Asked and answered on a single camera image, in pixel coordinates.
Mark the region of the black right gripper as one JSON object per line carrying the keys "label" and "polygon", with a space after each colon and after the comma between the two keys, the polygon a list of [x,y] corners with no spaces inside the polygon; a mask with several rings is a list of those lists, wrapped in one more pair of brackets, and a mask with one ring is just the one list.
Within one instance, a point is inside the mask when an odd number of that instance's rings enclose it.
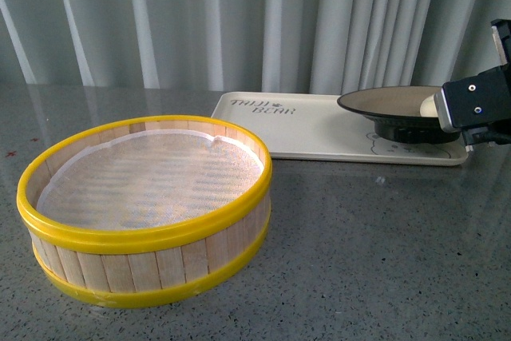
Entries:
{"label": "black right gripper", "polygon": [[510,143],[510,66],[446,82],[441,89],[441,128],[462,134],[466,145]]}

